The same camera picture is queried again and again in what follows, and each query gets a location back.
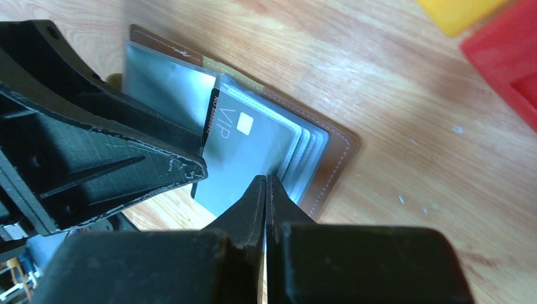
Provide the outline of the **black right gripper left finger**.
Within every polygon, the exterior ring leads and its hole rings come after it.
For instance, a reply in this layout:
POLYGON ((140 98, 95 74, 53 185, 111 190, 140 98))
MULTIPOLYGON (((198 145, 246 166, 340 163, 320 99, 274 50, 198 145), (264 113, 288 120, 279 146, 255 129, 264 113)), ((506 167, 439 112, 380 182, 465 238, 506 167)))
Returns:
POLYGON ((57 250, 34 303, 261 303, 266 178, 198 231, 85 232, 57 250))

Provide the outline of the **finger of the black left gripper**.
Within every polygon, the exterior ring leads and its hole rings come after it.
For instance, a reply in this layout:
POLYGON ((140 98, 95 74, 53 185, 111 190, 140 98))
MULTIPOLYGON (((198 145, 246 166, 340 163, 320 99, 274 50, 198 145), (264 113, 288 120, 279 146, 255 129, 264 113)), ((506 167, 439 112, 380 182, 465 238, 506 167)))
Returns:
POLYGON ((162 120, 137 130, 40 83, 1 83, 1 224, 52 235, 203 180, 197 144, 162 120))
POLYGON ((1 22, 1 48, 56 94, 84 110, 198 156, 201 137, 103 81, 51 20, 1 22))

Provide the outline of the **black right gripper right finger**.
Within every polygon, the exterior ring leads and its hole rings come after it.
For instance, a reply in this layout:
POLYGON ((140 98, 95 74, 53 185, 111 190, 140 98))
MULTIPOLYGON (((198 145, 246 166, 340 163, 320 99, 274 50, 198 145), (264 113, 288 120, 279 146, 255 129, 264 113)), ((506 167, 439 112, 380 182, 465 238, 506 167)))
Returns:
POLYGON ((319 224, 267 177, 269 303, 473 303, 453 246, 439 231, 319 224))

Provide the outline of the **grey VIP card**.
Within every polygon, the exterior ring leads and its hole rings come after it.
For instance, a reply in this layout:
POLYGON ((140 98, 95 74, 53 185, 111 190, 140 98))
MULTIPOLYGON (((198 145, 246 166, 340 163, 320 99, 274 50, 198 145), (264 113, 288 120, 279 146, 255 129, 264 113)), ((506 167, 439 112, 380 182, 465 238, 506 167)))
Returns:
POLYGON ((220 87, 216 113, 203 150, 208 178, 194 187, 194 200, 223 214, 257 175, 282 177, 301 128, 233 85, 220 87))

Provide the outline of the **brown leather card holder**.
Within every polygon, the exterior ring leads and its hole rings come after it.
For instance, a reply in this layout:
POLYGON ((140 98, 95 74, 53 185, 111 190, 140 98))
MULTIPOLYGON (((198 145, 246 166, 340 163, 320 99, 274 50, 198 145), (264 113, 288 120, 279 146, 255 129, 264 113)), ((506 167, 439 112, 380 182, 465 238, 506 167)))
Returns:
POLYGON ((320 113, 136 24, 122 89, 201 136, 208 177, 193 184, 191 197, 216 216, 256 175, 276 175, 291 201, 316 217, 357 149, 350 132, 320 113))

